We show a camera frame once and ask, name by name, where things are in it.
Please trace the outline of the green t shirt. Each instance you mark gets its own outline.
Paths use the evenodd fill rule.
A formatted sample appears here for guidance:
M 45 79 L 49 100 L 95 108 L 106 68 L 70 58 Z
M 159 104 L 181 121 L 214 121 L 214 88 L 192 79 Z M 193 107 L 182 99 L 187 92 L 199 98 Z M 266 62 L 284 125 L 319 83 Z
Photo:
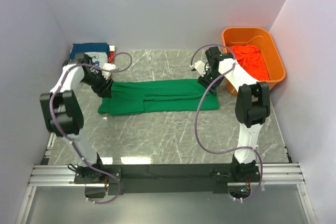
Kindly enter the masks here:
M 135 115 L 196 111 L 205 92 L 195 79 L 114 82 L 111 98 L 103 98 L 99 114 Z

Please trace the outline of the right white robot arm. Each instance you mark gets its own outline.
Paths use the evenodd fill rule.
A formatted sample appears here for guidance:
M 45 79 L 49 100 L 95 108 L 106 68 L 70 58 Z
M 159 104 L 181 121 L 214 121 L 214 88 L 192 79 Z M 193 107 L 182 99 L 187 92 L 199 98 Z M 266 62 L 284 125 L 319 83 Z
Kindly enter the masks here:
M 205 93 L 216 93 L 223 80 L 237 91 L 235 115 L 239 136 L 237 147 L 231 150 L 230 175 L 235 181 L 245 181 L 248 177 L 261 175 L 261 168 L 256 165 L 257 144 L 260 130 L 270 116 L 269 85 L 244 70 L 231 49 L 223 53 L 221 48 L 221 45 L 209 45 L 205 51 L 207 61 L 192 61 L 190 68 L 198 73 L 197 81 L 205 87 Z

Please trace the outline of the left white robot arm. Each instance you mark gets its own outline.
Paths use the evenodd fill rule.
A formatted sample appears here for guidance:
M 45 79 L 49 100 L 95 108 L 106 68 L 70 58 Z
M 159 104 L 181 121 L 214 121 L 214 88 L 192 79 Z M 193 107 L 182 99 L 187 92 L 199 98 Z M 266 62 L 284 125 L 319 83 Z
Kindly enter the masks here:
M 69 164 L 68 168 L 93 183 L 103 181 L 106 175 L 101 172 L 103 164 L 99 154 L 83 132 L 84 118 L 75 90 L 85 83 L 97 96 L 110 98 L 111 74 L 115 69 L 109 62 L 94 66 L 91 57 L 80 53 L 79 58 L 63 63 L 56 85 L 39 98 L 47 130 L 62 137 L 78 161 L 78 165 Z

